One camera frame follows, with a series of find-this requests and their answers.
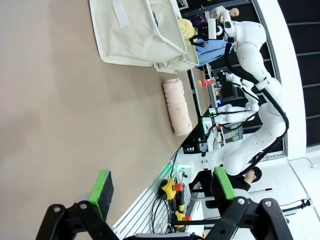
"bolt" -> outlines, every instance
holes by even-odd
[[[243,198],[239,198],[238,204],[241,204],[241,205],[245,204],[245,200]]]
[[[87,205],[84,204],[84,203],[82,203],[82,204],[80,205],[80,208],[81,208],[81,209],[86,209],[86,208],[87,208]]]
[[[265,205],[267,205],[268,207],[271,207],[271,205],[272,205],[272,202],[270,202],[270,201],[265,201],[265,203],[264,203]]]

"brown surface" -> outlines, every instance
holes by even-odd
[[[112,225],[186,137],[173,134],[163,94],[172,77],[102,62],[86,0],[2,1],[0,239],[35,239],[47,207],[71,206],[105,167]]]
[[[206,75],[204,71],[201,71],[195,67],[192,68],[192,72],[194,76],[196,91],[198,93],[199,105],[201,108],[201,116],[203,116],[211,105],[208,87],[201,86],[201,84],[199,84],[199,81],[206,80]]]

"person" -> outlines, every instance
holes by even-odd
[[[227,175],[232,187],[234,189],[242,189],[248,191],[251,187],[251,184],[256,183],[262,177],[262,171],[259,167],[255,166],[253,169],[248,171],[245,176],[231,176]],[[189,183],[189,188],[192,190],[195,185],[199,182],[201,188],[205,193],[210,195],[211,192],[211,181],[212,181],[212,172],[207,171],[199,171],[194,180]]]

